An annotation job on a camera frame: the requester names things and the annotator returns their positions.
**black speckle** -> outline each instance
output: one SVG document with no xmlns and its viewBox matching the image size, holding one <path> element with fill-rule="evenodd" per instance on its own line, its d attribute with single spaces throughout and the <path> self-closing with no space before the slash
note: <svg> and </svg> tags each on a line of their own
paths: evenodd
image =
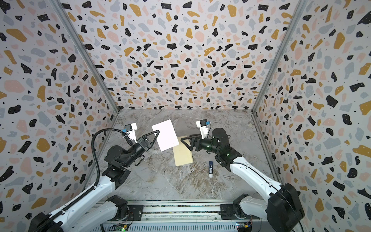
<svg viewBox="0 0 371 232">
<path fill-rule="evenodd" d="M 27 67 L 25 64 L 21 64 L 21 68 L 23 69 L 24 73 L 29 73 L 31 74 L 32 73 L 32 69 L 30 69 L 29 67 Z"/>
<path fill-rule="evenodd" d="M 161 3 L 161 7 L 162 7 L 162 9 L 169 9 L 169 10 L 171 10 L 171 4 Z"/>
<path fill-rule="evenodd" d="M 87 1 L 85 3 L 82 4 L 82 7 L 84 8 L 91 8 L 92 7 L 92 3 L 90 1 Z"/>
<path fill-rule="evenodd" d="M 352 122 L 350 121 L 350 116 L 348 114 L 343 114 L 343 122 L 347 125 L 352 125 Z"/>
<path fill-rule="evenodd" d="M 261 4 L 259 4 L 258 9 L 259 9 L 259 10 L 265 10 L 265 11 L 268 11 L 268 7 L 269 7 L 269 6 L 267 6 L 267 5 L 261 5 Z"/>
<path fill-rule="evenodd" d="M 336 104 L 338 103 L 338 101 L 334 99 L 333 97 L 331 97 L 330 95 L 326 97 L 326 101 L 327 101 L 327 105 L 332 106 L 332 107 L 335 107 Z"/>
</svg>

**gray speckle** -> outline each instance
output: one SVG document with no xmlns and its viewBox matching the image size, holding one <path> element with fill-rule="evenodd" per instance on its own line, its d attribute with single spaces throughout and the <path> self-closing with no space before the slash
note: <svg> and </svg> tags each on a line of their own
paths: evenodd
<svg viewBox="0 0 371 232">
<path fill-rule="evenodd" d="M 227 52 L 227 54 L 229 55 L 229 57 L 231 57 L 231 58 L 235 58 L 237 52 L 236 52 L 234 49 L 230 49 L 230 50 Z"/>
<path fill-rule="evenodd" d="M 123 68 L 123 66 L 122 66 L 122 60 L 121 60 L 121 59 L 117 59 L 117 60 L 116 60 L 116 66 L 117 66 L 117 68 L 119 68 L 119 69 L 122 69 L 122 68 Z"/>
<path fill-rule="evenodd" d="M 24 96 L 22 97 L 22 101 L 32 101 L 32 100 L 34 100 L 34 99 L 35 99 L 35 97 L 30 96 L 30 95 L 24 95 Z"/>
<path fill-rule="evenodd" d="M 120 10 L 120 1 L 116 0 L 109 9 L 112 12 L 118 12 Z"/>
<path fill-rule="evenodd" d="M 364 134 L 365 134 L 365 132 L 361 128 L 357 127 L 357 132 L 355 133 L 355 138 L 358 141 L 362 140 Z"/>
<path fill-rule="evenodd" d="M 228 27 L 232 33 L 237 33 L 237 28 L 233 23 L 229 24 Z"/>
<path fill-rule="evenodd" d="M 67 61 L 67 58 L 64 55 L 62 55 L 60 57 L 60 60 L 62 61 L 62 63 L 65 63 Z"/>
<path fill-rule="evenodd" d="M 183 44 L 185 44 L 185 42 L 184 42 L 184 39 L 182 38 L 182 39 L 180 40 L 180 42 L 179 42 L 179 46 L 183 46 Z"/>
<path fill-rule="evenodd" d="M 366 97 L 368 97 L 368 94 L 367 94 L 366 92 L 363 92 L 363 93 L 361 93 L 361 97 L 362 97 L 363 99 L 365 99 Z"/>
<path fill-rule="evenodd" d="M 321 51 L 321 49 L 318 49 L 317 59 L 320 59 L 320 58 L 322 58 L 322 51 Z"/>
<path fill-rule="evenodd" d="M 157 51 L 152 48 L 148 51 L 148 54 L 150 54 L 153 58 L 157 58 Z"/>
<path fill-rule="evenodd" d="M 252 30 L 255 29 L 255 27 L 254 27 L 255 24 L 256 24 L 255 21 L 254 21 L 253 19 L 250 19 L 250 21 L 249 21 L 249 26 L 251 27 Z"/>
<path fill-rule="evenodd" d="M 28 202 L 33 202 L 36 199 L 36 194 L 31 194 L 28 196 Z"/>
<path fill-rule="evenodd" d="M 353 188 L 354 187 L 353 184 L 352 184 L 352 182 L 350 180 L 345 180 L 344 181 L 344 184 L 348 185 L 350 188 Z"/>
<path fill-rule="evenodd" d="M 65 72 L 60 72 L 58 74 L 58 78 L 59 78 L 60 81 L 64 81 L 64 82 L 69 81 L 69 77 L 68 77 L 67 73 L 65 73 Z"/>
<path fill-rule="evenodd" d="M 305 181 L 306 183 L 309 185 L 309 186 L 317 186 L 315 182 L 313 182 L 313 180 L 311 180 L 309 177 L 305 177 Z"/>
<path fill-rule="evenodd" d="M 39 57 L 44 57 L 44 56 L 46 56 L 46 53 L 45 53 L 44 51 L 38 49 L 38 48 L 33 48 L 33 49 L 31 50 L 31 54 L 36 55 L 36 56 L 39 56 Z"/>
<path fill-rule="evenodd" d="M 46 38 L 47 41 L 53 42 L 55 44 L 58 44 L 58 42 L 53 38 L 53 36 L 51 34 L 44 33 L 44 35 L 45 35 L 45 38 Z"/>
<path fill-rule="evenodd" d="M 316 150 L 316 151 L 321 151 L 321 146 L 322 146 L 321 143 L 318 144 L 317 146 L 314 147 L 314 150 Z"/>
<path fill-rule="evenodd" d="M 26 80 L 26 84 L 27 84 L 30 88 L 33 88 L 33 82 L 32 82 L 32 79 L 31 79 L 31 78 L 27 78 L 27 80 Z"/>
<path fill-rule="evenodd" d="M 44 0 L 39 1 L 38 5 L 39 5 L 39 8 L 40 8 L 40 9 L 44 9 L 44 8 L 46 8 L 46 3 L 45 3 Z"/>
<path fill-rule="evenodd" d="M 10 131 L 10 134 L 7 135 L 7 137 L 12 137 L 12 138 L 14 138 L 16 136 L 17 136 L 17 132 L 15 132 L 15 131 Z"/>
<path fill-rule="evenodd" d="M 26 61 L 26 62 L 28 62 L 28 63 L 30 63 L 31 60 L 32 60 L 31 57 L 26 56 L 26 55 L 23 55 L 23 56 L 18 55 L 18 57 L 19 57 L 21 60 L 24 60 L 24 61 Z"/>
<path fill-rule="evenodd" d="M 57 205 L 60 201 L 62 200 L 62 196 L 59 196 L 57 198 L 54 198 L 50 204 L 50 208 L 52 208 L 53 206 Z"/>
<path fill-rule="evenodd" d="M 158 17 L 157 22 L 158 22 L 158 25 L 160 25 L 160 26 L 162 26 L 164 29 L 166 29 L 166 27 L 165 27 L 165 21 L 164 21 L 162 18 Z"/>
<path fill-rule="evenodd" d="M 325 92 L 325 93 L 328 94 L 328 93 L 330 93 L 331 91 L 332 91 L 332 86 L 327 85 L 327 86 L 324 87 L 324 92 Z"/>
<path fill-rule="evenodd" d="M 359 204 L 358 202 L 354 205 L 353 209 L 351 209 L 348 213 L 353 217 L 354 220 L 359 219 L 359 211 L 358 211 Z"/>
<path fill-rule="evenodd" d="M 215 12 L 218 9 L 218 6 L 219 6 L 219 1 L 216 1 L 214 4 L 212 4 L 211 6 L 207 8 L 207 11 Z"/>
<path fill-rule="evenodd" d="M 49 130 L 50 130 L 53 134 L 57 133 L 57 130 L 56 130 L 54 127 L 49 128 Z"/>
<path fill-rule="evenodd" d="M 14 25 L 14 21 L 13 19 L 11 19 L 9 16 L 7 16 L 6 14 L 4 15 L 3 17 L 3 21 L 6 22 L 7 24 L 9 24 L 10 26 L 13 26 Z"/>
<path fill-rule="evenodd" d="M 362 50 L 362 49 L 363 49 L 363 47 L 361 45 L 359 45 L 358 47 L 353 48 L 353 50 L 355 50 L 355 51 Z"/>
<path fill-rule="evenodd" d="M 24 177 L 17 177 L 14 181 L 9 182 L 4 185 L 4 187 L 13 186 L 13 185 L 23 185 Z"/>
<path fill-rule="evenodd" d="M 352 166 L 353 164 L 353 156 L 352 153 L 346 153 L 345 156 L 347 157 L 348 165 Z"/>
<path fill-rule="evenodd" d="M 144 23 L 138 24 L 138 27 L 140 27 L 144 32 L 149 32 L 150 31 Z"/>
<path fill-rule="evenodd" d="M 354 63 L 351 62 L 349 63 L 345 68 L 344 68 L 344 71 L 345 71 L 345 77 L 344 79 L 348 79 L 349 75 L 354 72 Z"/>
<path fill-rule="evenodd" d="M 334 26 L 334 24 L 333 23 L 330 23 L 329 25 L 320 27 L 318 29 L 318 32 L 321 33 L 321 34 L 326 34 L 333 26 Z"/>
<path fill-rule="evenodd" d="M 43 124 L 46 127 L 49 126 L 49 124 L 52 122 L 43 111 L 40 111 L 37 115 L 39 117 L 39 123 Z"/>
<path fill-rule="evenodd" d="M 326 149 L 337 147 L 340 144 L 341 144 L 341 141 L 339 138 L 328 138 L 326 141 L 324 141 L 324 145 Z"/>
<path fill-rule="evenodd" d="M 308 85 L 307 87 L 305 87 L 305 96 L 307 98 L 309 98 L 310 96 L 312 96 L 313 93 L 314 93 L 313 85 Z"/>
<path fill-rule="evenodd" d="M 198 65 L 198 59 L 193 59 L 193 61 L 191 62 L 192 64 L 192 68 L 197 68 L 197 65 Z"/>
<path fill-rule="evenodd" d="M 223 24 L 221 24 L 221 23 L 219 23 L 218 25 L 219 25 L 219 29 L 220 29 L 220 30 L 224 30 L 224 29 L 226 28 L 226 27 L 225 27 Z"/>
<path fill-rule="evenodd" d="M 349 103 L 348 105 L 341 105 L 339 110 L 349 112 L 349 110 L 352 108 L 353 103 Z"/>
<path fill-rule="evenodd" d="M 306 216 L 308 217 L 309 221 L 311 221 L 313 218 L 313 212 L 309 206 L 308 206 L 308 210 L 306 211 Z"/>
<path fill-rule="evenodd" d="M 353 33 L 354 29 L 355 29 L 355 24 L 348 26 L 348 28 L 347 28 L 347 34 Z"/>
<path fill-rule="evenodd" d="M 330 67 L 331 67 L 331 61 L 332 61 L 332 58 L 331 56 L 325 56 L 325 63 L 324 63 L 324 68 L 329 70 Z"/>
<path fill-rule="evenodd" d="M 59 179 L 60 182 L 64 183 L 66 180 L 69 180 L 70 177 L 67 177 L 67 176 L 63 176 Z"/>
</svg>

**wire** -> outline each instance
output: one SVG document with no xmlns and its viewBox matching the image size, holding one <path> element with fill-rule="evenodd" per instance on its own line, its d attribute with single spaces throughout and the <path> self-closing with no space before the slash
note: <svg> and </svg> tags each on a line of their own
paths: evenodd
<svg viewBox="0 0 371 232">
<path fill-rule="evenodd" d="M 101 224 L 101 231 L 102 231 L 102 232 L 106 232 L 106 231 L 104 230 L 104 228 L 103 228 L 103 224 Z"/>
<path fill-rule="evenodd" d="M 245 167 L 248 167 L 249 169 L 251 169 L 252 171 L 254 171 L 258 176 L 260 176 L 265 182 L 267 182 L 268 184 L 269 184 L 269 182 L 265 179 L 265 178 L 263 178 L 257 171 L 255 171 L 254 169 L 252 169 L 251 167 L 249 167 L 249 166 L 247 166 L 246 164 L 243 164 L 243 163 L 237 163 L 237 162 L 233 162 L 233 163 L 231 163 L 231 164 L 240 164 L 240 165 L 243 165 L 243 166 L 245 166 Z M 289 204 L 289 206 L 291 207 L 291 209 L 292 209 L 292 211 L 294 212 L 294 215 L 295 215 L 295 217 L 296 217 L 296 219 L 298 220 L 298 222 L 299 222 L 299 225 L 300 225 L 300 227 L 301 227 L 301 230 L 302 230 L 302 232 L 304 232 L 304 229 L 303 229 L 303 226 L 302 226 L 302 224 L 301 224 L 301 222 L 300 222 L 300 220 L 299 220 L 299 218 L 298 218 L 298 216 L 296 215 L 296 213 L 295 213 L 295 210 L 294 210 L 294 208 L 291 206 L 291 204 L 290 204 L 290 202 L 286 199 L 286 197 L 281 193 L 281 192 L 279 192 L 278 191 L 278 189 L 276 189 L 275 188 L 275 186 L 273 186 L 273 185 L 269 185 L 270 187 L 273 187 L 279 194 L 281 194 L 281 196 L 286 200 L 286 202 Z"/>
</svg>

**pink speckle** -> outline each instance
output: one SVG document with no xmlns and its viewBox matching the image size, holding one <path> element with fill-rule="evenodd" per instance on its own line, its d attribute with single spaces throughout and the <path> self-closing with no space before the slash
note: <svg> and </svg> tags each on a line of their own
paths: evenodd
<svg viewBox="0 0 371 232">
<path fill-rule="evenodd" d="M 343 152 L 343 150 L 338 150 L 336 153 L 335 153 L 335 158 L 337 159 L 337 160 L 340 160 L 341 159 L 341 157 L 342 157 L 342 153 Z"/>
<path fill-rule="evenodd" d="M 302 54 L 303 54 L 302 48 L 301 48 L 301 47 L 298 47 L 298 48 L 295 50 L 295 59 L 296 59 L 296 60 L 299 60 L 300 57 L 302 56 Z"/>
<path fill-rule="evenodd" d="M 104 7 L 98 2 L 98 7 L 99 7 L 99 9 L 102 11 L 102 12 L 104 12 L 104 13 L 106 13 L 107 11 L 106 11 L 106 9 L 104 9 Z"/>
<path fill-rule="evenodd" d="M 19 163 L 19 158 L 9 158 L 9 162 L 12 164 L 17 164 Z"/>
<path fill-rule="evenodd" d="M 36 131 L 36 136 L 40 136 L 40 135 L 46 135 L 46 131 L 38 129 Z"/>
<path fill-rule="evenodd" d="M 28 10 L 28 12 L 30 12 L 32 15 L 35 15 L 35 13 L 36 13 L 36 10 L 34 10 L 34 9 L 30 8 L 30 7 L 28 7 L 27 10 Z"/>
<path fill-rule="evenodd" d="M 324 122 L 323 122 L 323 125 L 325 126 L 334 126 L 335 125 L 335 120 L 333 120 L 332 118 L 327 118 Z"/>
<path fill-rule="evenodd" d="M 38 63 L 40 65 L 44 65 L 44 59 L 38 58 L 36 63 Z"/>
<path fill-rule="evenodd" d="M 110 38 L 113 42 L 118 43 L 118 36 L 114 32 L 107 33 L 108 38 Z"/>
<path fill-rule="evenodd" d="M 272 9 L 270 10 L 270 14 L 273 15 L 276 12 L 276 7 L 273 6 Z"/>
<path fill-rule="evenodd" d="M 23 85 L 16 80 L 10 80 L 10 81 L 4 81 L 4 88 L 8 92 L 13 92 L 13 93 L 22 93 L 24 91 Z"/>
<path fill-rule="evenodd" d="M 32 167 L 31 167 L 31 159 L 30 157 L 26 157 L 23 159 L 22 164 L 20 166 L 22 172 L 26 173 L 27 175 L 32 174 Z"/>
<path fill-rule="evenodd" d="M 339 136 L 343 136 L 344 135 L 344 128 L 340 128 L 339 131 L 338 131 L 338 135 Z"/>
<path fill-rule="evenodd" d="M 11 154 L 14 154 L 16 151 L 17 151 L 17 144 L 12 143 L 12 144 L 10 145 L 10 153 L 11 153 Z"/>
<path fill-rule="evenodd" d="M 338 57 L 336 60 L 335 60 L 335 64 L 339 65 L 343 62 L 343 59 Z"/>
<path fill-rule="evenodd" d="M 297 115 L 293 120 L 294 122 L 304 122 L 304 118 L 301 115 Z"/>
<path fill-rule="evenodd" d="M 349 42 L 346 42 L 345 45 L 344 45 L 344 50 L 342 53 L 346 53 L 348 52 L 349 48 L 350 48 L 350 45 L 352 44 L 353 41 L 349 41 Z"/>
<path fill-rule="evenodd" d="M 17 123 L 17 129 L 23 133 L 27 133 L 27 124 L 25 120 L 19 120 Z"/>
<path fill-rule="evenodd" d="M 202 6 L 201 6 L 201 3 L 200 2 L 198 2 L 198 11 L 200 13 L 203 13 L 204 12 L 204 10 L 202 9 Z"/>
<path fill-rule="evenodd" d="M 48 61 L 49 63 L 54 64 L 55 63 L 55 58 L 49 58 L 49 57 L 47 57 L 46 58 L 46 61 Z"/>
<path fill-rule="evenodd" d="M 33 33 L 25 26 L 23 26 L 23 31 L 33 37 Z"/>
<path fill-rule="evenodd" d="M 194 34 L 194 37 L 196 37 L 197 41 L 199 41 L 200 43 L 204 42 L 204 38 L 205 38 L 204 33 L 198 31 Z"/>
<path fill-rule="evenodd" d="M 146 16 L 148 16 L 148 11 L 147 11 L 147 7 L 144 5 L 144 7 L 142 8 L 143 12 L 145 13 Z"/>
<path fill-rule="evenodd" d="M 359 60 L 359 62 L 362 62 L 362 60 L 366 57 L 366 54 L 361 52 L 358 57 L 357 57 L 357 60 Z"/>
</svg>

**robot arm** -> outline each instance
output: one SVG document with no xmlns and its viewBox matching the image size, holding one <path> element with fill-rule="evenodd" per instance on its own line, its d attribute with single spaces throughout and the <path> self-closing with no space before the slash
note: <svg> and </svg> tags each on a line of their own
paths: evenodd
<svg viewBox="0 0 371 232">
<path fill-rule="evenodd" d="M 252 214 L 267 219 L 276 231 L 288 232 L 304 217 L 298 192 L 287 183 L 272 180 L 252 166 L 242 155 L 229 144 L 229 136 L 222 128 L 213 130 L 211 138 L 206 138 L 200 127 L 201 134 L 181 138 L 189 149 L 206 150 L 215 154 L 215 160 L 228 171 L 240 176 L 252 186 L 264 200 L 243 195 L 234 202 L 234 212 L 239 218 Z"/>
</svg>

